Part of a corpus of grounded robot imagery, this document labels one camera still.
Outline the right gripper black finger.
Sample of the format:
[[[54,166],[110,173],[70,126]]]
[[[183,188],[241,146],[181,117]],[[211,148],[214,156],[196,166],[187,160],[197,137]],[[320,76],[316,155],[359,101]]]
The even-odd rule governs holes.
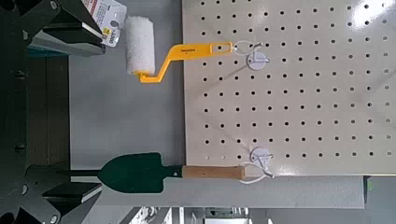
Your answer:
[[[103,55],[102,32],[81,0],[13,0],[22,37],[33,49],[90,57]]]
[[[29,169],[18,224],[82,224],[102,194],[100,183],[72,182],[53,169]]]

